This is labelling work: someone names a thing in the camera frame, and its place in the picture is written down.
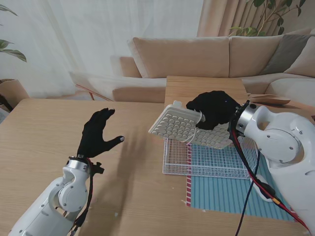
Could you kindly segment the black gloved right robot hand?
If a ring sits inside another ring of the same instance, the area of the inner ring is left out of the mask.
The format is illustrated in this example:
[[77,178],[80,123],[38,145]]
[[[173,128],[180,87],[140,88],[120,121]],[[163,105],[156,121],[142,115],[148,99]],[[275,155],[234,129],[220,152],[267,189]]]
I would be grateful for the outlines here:
[[204,130],[213,130],[219,124],[229,123],[239,107],[241,105],[224,91],[202,93],[186,104],[187,109],[204,115],[205,120],[196,125]]

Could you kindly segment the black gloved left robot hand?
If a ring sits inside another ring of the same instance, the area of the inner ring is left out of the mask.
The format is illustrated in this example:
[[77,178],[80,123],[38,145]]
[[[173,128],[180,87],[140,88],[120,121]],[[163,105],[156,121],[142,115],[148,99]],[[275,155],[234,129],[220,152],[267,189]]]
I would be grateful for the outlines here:
[[106,127],[106,122],[114,113],[114,109],[108,108],[93,113],[89,121],[84,125],[77,156],[94,158],[111,150],[125,140],[124,136],[118,136],[109,141],[103,139],[103,130]]

